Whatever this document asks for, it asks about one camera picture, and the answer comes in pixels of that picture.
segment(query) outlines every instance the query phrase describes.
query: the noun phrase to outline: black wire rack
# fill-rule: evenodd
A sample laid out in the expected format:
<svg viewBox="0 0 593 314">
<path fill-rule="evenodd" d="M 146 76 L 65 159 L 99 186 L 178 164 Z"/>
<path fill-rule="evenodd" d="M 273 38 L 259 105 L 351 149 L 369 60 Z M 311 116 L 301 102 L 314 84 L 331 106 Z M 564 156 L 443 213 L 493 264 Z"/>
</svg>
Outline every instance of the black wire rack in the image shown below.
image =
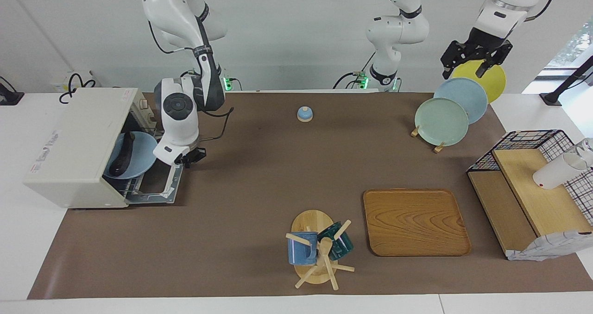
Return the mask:
<svg viewBox="0 0 593 314">
<path fill-rule="evenodd" d="M 500 170 L 494 159 L 496 150 L 538 149 L 548 162 L 570 149 L 574 143 L 562 130 L 513 131 L 500 141 L 467 172 Z M 563 184 L 590 225 L 593 226 L 593 169 Z"/>
</svg>

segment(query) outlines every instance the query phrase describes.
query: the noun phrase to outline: window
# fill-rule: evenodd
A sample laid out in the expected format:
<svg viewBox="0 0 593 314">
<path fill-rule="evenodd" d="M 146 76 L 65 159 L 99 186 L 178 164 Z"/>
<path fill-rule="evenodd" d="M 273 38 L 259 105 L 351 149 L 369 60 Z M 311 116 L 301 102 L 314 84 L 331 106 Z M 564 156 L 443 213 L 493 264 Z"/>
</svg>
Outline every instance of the window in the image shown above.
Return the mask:
<svg viewBox="0 0 593 314">
<path fill-rule="evenodd" d="M 593 17 L 570 39 L 546 66 L 546 69 L 575 69 L 593 52 Z"/>
</svg>

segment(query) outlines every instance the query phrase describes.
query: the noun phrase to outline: white wall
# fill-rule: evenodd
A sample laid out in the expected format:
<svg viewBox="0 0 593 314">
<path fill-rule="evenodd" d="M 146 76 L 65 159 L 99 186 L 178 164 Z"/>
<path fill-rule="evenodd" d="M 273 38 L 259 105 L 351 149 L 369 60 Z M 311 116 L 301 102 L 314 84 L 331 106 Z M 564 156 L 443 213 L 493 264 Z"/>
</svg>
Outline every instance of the white wall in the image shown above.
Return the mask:
<svg viewBox="0 0 593 314">
<path fill-rule="evenodd" d="M 361 69 L 373 47 L 365 26 L 397 14 L 388 0 L 207 0 L 229 27 L 216 58 L 246 89 L 331 88 Z M 431 32 L 402 46 L 404 90 L 442 82 L 439 58 L 464 41 L 483 0 L 424 0 Z M 152 90 L 190 69 L 184 54 L 152 43 L 140 0 L 1 0 L 0 74 L 26 92 L 50 92 L 51 76 L 92 70 L 104 86 Z M 593 0 L 555 0 L 548 12 L 513 33 L 504 64 L 508 93 L 520 93 L 593 14 Z"/>
</svg>

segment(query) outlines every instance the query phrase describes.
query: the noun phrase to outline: clear plastic cup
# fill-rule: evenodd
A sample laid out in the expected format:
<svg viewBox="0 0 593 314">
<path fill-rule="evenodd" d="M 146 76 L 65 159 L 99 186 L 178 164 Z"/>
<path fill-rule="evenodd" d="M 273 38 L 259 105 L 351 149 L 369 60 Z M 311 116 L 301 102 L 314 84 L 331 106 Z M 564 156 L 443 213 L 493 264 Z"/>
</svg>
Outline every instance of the clear plastic cup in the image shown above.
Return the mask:
<svg viewBox="0 0 593 314">
<path fill-rule="evenodd" d="M 589 170 L 593 167 L 593 138 L 585 138 L 577 145 L 570 147 L 562 154 L 565 162 L 570 166 L 581 170 Z"/>
<path fill-rule="evenodd" d="M 564 154 L 535 172 L 533 181 L 544 189 L 554 189 L 589 170 L 593 166 L 592 145 L 593 139 L 586 138 L 570 147 Z"/>
</svg>

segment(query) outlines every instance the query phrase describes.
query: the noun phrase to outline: white cloth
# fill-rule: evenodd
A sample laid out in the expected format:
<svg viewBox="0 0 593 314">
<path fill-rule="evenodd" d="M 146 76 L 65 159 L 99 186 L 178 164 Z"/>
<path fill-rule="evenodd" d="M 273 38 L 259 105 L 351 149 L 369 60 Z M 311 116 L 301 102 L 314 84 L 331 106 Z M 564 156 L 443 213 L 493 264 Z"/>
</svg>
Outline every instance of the white cloth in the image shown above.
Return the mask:
<svg viewBox="0 0 593 314">
<path fill-rule="evenodd" d="M 549 258 L 569 255 L 589 247 L 593 247 L 593 234 L 591 232 L 566 231 L 540 236 L 524 251 L 506 251 L 505 254 L 510 261 L 544 261 Z"/>
</svg>

